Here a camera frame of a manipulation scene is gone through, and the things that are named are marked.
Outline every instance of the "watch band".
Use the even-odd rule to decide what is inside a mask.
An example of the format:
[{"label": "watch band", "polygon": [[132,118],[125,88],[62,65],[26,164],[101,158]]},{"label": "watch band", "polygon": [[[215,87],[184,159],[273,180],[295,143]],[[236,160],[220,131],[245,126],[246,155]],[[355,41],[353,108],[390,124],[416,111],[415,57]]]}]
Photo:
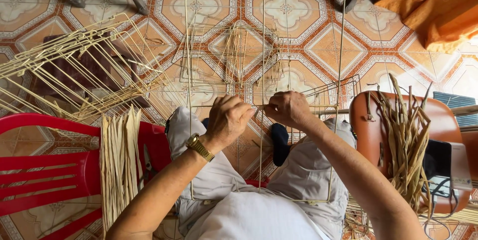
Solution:
[{"label": "watch band", "polygon": [[205,147],[204,145],[199,141],[199,134],[196,133],[194,135],[192,135],[188,141],[187,141],[187,144],[186,146],[188,148],[191,148],[193,150],[195,150],[197,153],[199,153],[202,157],[204,157],[204,159],[206,159],[206,161],[208,162],[211,162],[212,159],[214,158],[214,155],[209,152]]}]

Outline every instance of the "orange curtain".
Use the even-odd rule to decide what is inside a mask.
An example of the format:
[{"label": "orange curtain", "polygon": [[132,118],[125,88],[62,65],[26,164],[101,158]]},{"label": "orange curtain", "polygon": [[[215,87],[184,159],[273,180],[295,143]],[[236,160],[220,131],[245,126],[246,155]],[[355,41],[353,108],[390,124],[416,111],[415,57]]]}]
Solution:
[{"label": "orange curtain", "polygon": [[398,13],[429,51],[452,53],[478,35],[478,0],[378,0]]}]

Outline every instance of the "dark sock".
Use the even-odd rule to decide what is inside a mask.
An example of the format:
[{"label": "dark sock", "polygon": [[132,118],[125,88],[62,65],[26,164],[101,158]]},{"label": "dark sock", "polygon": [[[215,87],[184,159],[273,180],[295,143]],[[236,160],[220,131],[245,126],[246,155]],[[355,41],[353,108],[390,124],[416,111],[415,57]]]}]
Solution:
[{"label": "dark sock", "polygon": [[209,118],[205,118],[203,121],[201,121],[201,123],[204,125],[204,127],[206,127],[207,129],[207,125],[209,124]]},{"label": "dark sock", "polygon": [[274,123],[271,127],[271,137],[274,146],[272,160],[276,166],[282,166],[291,150],[291,147],[287,145],[289,134],[282,124]]}]

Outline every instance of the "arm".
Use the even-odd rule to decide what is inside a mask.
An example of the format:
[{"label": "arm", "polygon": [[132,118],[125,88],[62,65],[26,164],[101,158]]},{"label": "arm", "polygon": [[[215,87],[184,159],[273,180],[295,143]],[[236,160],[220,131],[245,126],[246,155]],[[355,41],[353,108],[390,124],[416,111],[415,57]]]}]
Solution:
[{"label": "arm", "polygon": [[[230,145],[254,114],[238,97],[218,97],[209,114],[205,135],[199,140],[212,154]],[[196,151],[187,149],[166,166],[131,201],[107,232],[107,240],[151,239],[187,184],[207,164]]]},{"label": "arm", "polygon": [[417,215],[385,176],[316,118],[303,94],[279,92],[264,110],[268,117],[304,131],[314,141],[367,212],[378,240],[427,239]]}]

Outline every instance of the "dried water hyacinth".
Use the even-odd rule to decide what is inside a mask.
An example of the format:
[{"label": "dried water hyacinth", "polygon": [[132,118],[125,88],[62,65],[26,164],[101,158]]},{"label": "dried water hyacinth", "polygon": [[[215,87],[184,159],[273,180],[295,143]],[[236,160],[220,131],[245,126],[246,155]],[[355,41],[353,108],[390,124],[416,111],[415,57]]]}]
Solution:
[{"label": "dried water hyacinth", "polygon": [[[432,201],[428,181],[423,170],[422,161],[429,139],[430,119],[424,112],[430,87],[420,105],[409,87],[408,103],[403,100],[401,88],[397,79],[389,74],[395,99],[387,98],[378,87],[378,97],[370,93],[377,102],[381,118],[388,134],[388,144],[391,152],[389,174],[392,185],[407,201],[415,213],[424,213],[431,209]],[[421,188],[425,185],[427,196],[423,195]],[[420,198],[425,207],[421,207]]]},{"label": "dried water hyacinth", "polygon": [[143,185],[137,183],[137,179],[142,179],[138,152],[140,119],[141,110],[135,113],[133,106],[127,115],[103,115],[99,161],[103,237]]}]

